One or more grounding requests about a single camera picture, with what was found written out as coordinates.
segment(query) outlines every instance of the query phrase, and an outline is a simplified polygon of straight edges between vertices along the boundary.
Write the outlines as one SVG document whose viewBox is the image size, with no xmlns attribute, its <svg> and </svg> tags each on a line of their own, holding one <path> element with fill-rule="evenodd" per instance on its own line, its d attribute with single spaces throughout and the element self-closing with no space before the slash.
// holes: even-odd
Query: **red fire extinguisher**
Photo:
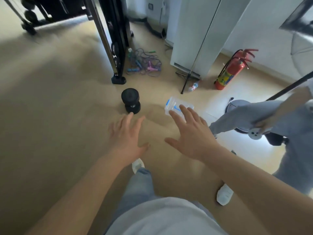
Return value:
<svg viewBox="0 0 313 235">
<path fill-rule="evenodd" d="M 223 90 L 224 87 L 244 68 L 249 69 L 247 61 L 251 62 L 250 56 L 253 58 L 255 57 L 251 51 L 258 51 L 258 49 L 239 49 L 233 54 L 214 82 L 217 90 Z"/>
</svg>

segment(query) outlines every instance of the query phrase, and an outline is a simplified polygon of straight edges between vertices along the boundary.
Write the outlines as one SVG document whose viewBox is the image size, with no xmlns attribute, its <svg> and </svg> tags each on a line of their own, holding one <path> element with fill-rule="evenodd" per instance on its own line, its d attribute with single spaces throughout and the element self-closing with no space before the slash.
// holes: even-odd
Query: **bottle label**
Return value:
<svg viewBox="0 0 313 235">
<path fill-rule="evenodd" d="M 217 81 L 222 85 L 226 86 L 234 75 L 229 74 L 226 70 L 222 73 L 222 75 L 217 79 Z"/>
</svg>

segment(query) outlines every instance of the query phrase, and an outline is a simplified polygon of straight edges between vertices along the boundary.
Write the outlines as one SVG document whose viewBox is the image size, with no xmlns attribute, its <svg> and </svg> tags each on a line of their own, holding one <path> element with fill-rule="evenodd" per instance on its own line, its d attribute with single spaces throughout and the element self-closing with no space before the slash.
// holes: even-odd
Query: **sneaker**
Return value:
<svg viewBox="0 0 313 235">
<path fill-rule="evenodd" d="M 133 169 L 134 174 L 136 174 L 136 172 L 137 172 L 141 167 L 145 168 L 145 165 L 143 164 L 143 161 L 142 161 L 140 158 L 138 158 L 135 162 L 133 162 L 133 163 L 131 164 L 131 167 L 132 167 L 132 169 Z"/>
<path fill-rule="evenodd" d="M 220 205 L 227 205 L 233 196 L 233 190 L 228 185 L 224 184 L 221 189 L 218 190 L 216 200 Z"/>
</svg>

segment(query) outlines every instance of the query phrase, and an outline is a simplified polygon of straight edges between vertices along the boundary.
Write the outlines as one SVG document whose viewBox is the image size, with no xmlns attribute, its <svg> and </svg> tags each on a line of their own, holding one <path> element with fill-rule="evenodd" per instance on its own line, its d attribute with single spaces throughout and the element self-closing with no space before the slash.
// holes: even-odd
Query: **person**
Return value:
<svg viewBox="0 0 313 235">
<path fill-rule="evenodd" d="M 239 106 L 225 113 L 211 123 L 214 135 L 237 127 L 256 128 L 259 133 L 271 132 L 288 138 L 286 153 L 276 178 L 292 186 L 303 194 L 309 194 L 313 188 L 313 82 L 299 87 L 283 101 L 265 101 Z M 216 200 L 221 205 L 229 203 L 233 190 L 225 183 L 217 192 Z"/>
<path fill-rule="evenodd" d="M 180 138 L 165 142 L 183 155 L 199 160 L 225 181 L 272 234 L 311 234 L 313 201 L 219 145 L 206 122 L 180 105 L 185 120 L 170 111 Z M 109 126 L 110 148 L 85 176 L 26 233 L 27 235 L 87 234 L 113 180 L 136 162 L 149 144 L 138 146 L 144 117 L 130 127 L 133 114 Z M 151 174 L 141 161 L 133 164 L 130 179 L 118 206 L 118 217 L 106 234 L 224 234 L 222 228 L 197 204 L 181 198 L 157 197 Z"/>
</svg>

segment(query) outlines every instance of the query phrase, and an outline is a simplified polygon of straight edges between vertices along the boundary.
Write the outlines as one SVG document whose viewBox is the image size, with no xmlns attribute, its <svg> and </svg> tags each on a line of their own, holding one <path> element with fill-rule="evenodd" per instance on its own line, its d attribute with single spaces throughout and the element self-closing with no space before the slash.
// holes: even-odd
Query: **forearm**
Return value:
<svg viewBox="0 0 313 235">
<path fill-rule="evenodd" d="M 104 196 L 122 169 L 116 165 L 110 155 L 98 159 L 87 174 L 26 234 L 87 234 Z"/>
<path fill-rule="evenodd" d="M 239 196 L 270 233 L 307 234 L 313 230 L 311 198 L 223 147 L 211 151 L 203 162 Z"/>
<path fill-rule="evenodd" d="M 297 107 L 303 105 L 313 97 L 308 87 L 300 87 L 295 89 L 295 92 L 287 98 L 277 108 L 274 117 L 279 118 L 284 114 L 294 111 Z"/>
</svg>

